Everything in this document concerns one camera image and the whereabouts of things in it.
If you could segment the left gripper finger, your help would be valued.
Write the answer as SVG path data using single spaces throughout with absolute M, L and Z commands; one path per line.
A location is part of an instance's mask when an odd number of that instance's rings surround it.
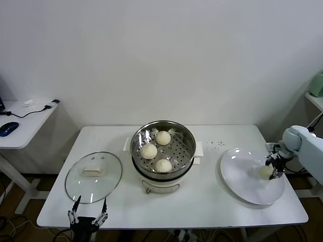
M 103 202 L 103 207 L 101 213 L 92 221 L 92 224 L 95 226 L 102 226 L 108 218 L 106 198 Z
M 70 224 L 79 223 L 79 219 L 77 217 L 76 212 L 77 212 L 78 206 L 80 204 L 80 200 L 81 200 L 81 195 L 78 197 L 77 201 L 74 203 L 72 210 L 68 211 L 68 218 L 69 218 Z

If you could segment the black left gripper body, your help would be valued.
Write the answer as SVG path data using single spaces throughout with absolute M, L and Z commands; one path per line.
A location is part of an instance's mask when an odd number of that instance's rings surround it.
M 92 234 L 99 230 L 99 226 L 92 223 L 94 220 L 94 217 L 78 217 L 78 223 L 70 224 L 74 233 L 72 242 L 89 242 Z

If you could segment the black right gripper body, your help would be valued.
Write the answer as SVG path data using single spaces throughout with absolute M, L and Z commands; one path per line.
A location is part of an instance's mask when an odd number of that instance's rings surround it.
M 278 152 L 273 151 L 270 153 L 271 164 L 276 172 L 284 172 L 286 159 L 281 157 Z

